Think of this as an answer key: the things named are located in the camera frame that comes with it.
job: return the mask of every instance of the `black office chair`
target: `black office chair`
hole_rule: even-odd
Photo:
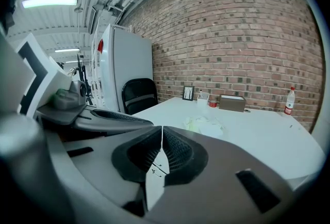
[[[124,85],[122,99],[126,114],[143,111],[158,104],[156,85],[149,78],[132,79]]]

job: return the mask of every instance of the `picture frame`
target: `picture frame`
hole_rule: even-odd
[[[182,99],[192,101],[194,98],[194,86],[184,86]]]

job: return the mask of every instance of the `white desk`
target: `white desk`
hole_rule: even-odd
[[[284,179],[306,177],[322,168],[323,151],[293,117],[255,109],[249,109],[250,113],[207,109],[209,117],[216,117],[224,126],[223,140],[243,148]],[[134,116],[150,120],[155,126],[184,129],[187,117],[201,114],[196,101],[172,98]]]

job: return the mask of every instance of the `brick wall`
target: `brick wall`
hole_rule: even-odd
[[[308,130],[321,104],[323,54],[305,0],[145,0],[125,18],[153,43],[160,101],[194,85],[212,99],[241,95],[247,107],[283,111]]]

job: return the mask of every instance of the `water bottle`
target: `water bottle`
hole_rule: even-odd
[[[291,87],[291,91],[288,94],[287,103],[286,103],[285,109],[284,109],[285,114],[287,114],[287,115],[291,114],[293,105],[294,105],[294,99],[295,99],[294,87]]]

